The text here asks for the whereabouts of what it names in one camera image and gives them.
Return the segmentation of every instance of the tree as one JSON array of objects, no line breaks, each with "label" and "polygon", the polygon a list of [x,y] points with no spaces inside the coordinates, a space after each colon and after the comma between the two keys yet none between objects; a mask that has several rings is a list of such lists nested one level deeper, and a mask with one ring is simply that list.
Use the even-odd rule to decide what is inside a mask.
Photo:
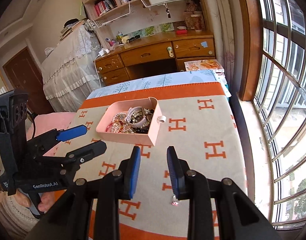
[{"label": "tree", "polygon": [[[301,190],[306,189],[306,179],[303,179],[301,183],[299,184],[298,189],[296,192],[300,192]],[[295,200],[298,200],[298,203],[296,203],[294,207],[294,214],[297,214],[297,218],[301,218],[302,215],[306,212],[306,193],[302,196],[299,196]]]}]

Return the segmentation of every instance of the door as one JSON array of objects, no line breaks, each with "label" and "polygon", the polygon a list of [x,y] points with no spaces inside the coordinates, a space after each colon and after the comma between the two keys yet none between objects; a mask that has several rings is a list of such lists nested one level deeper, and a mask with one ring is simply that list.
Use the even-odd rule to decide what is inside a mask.
[{"label": "door", "polygon": [[43,91],[42,75],[27,47],[10,59],[3,69],[14,88],[28,92],[28,107],[33,113],[54,112]]}]

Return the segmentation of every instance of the cabinet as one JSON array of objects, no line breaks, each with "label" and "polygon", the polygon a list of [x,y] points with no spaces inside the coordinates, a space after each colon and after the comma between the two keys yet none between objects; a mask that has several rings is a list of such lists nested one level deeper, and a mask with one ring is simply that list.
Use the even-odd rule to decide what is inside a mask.
[{"label": "cabinet", "polygon": [[170,42],[148,45],[123,52],[120,54],[120,57],[122,58],[125,66],[131,66],[160,59],[168,59],[170,58],[170,54],[167,50],[168,47],[172,48],[172,44]]},{"label": "cabinet", "polygon": [[188,31],[181,35],[167,32],[117,47],[108,55],[98,58],[95,65],[105,84],[112,85],[172,73],[176,71],[176,66],[177,71],[185,71],[184,62],[203,59],[215,59],[211,32]]},{"label": "cabinet", "polygon": [[189,39],[173,41],[176,57],[215,56],[213,39]]},{"label": "cabinet", "polygon": [[103,58],[96,64],[96,70],[100,74],[104,74],[106,72],[116,70],[118,68],[123,68],[123,62],[120,59],[120,55],[114,55],[110,57]]}]

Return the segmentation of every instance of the window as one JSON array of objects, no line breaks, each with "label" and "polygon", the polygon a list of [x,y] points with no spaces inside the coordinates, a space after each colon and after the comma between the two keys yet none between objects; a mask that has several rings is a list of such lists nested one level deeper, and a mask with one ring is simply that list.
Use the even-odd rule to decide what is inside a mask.
[{"label": "window", "polygon": [[306,222],[306,17],[295,0],[259,0],[263,55],[254,106],[273,163],[272,225]]}]

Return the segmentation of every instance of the human hand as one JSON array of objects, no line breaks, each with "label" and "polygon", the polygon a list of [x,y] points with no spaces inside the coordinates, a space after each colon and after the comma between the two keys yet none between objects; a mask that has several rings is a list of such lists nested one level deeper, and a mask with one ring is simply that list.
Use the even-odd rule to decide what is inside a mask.
[{"label": "human hand", "polygon": [[[24,195],[19,190],[16,190],[16,194],[14,195],[16,202],[26,208],[31,206],[30,199]],[[47,212],[55,203],[55,194],[54,192],[45,192],[40,197],[41,203],[38,204],[38,209],[41,212]]]}]

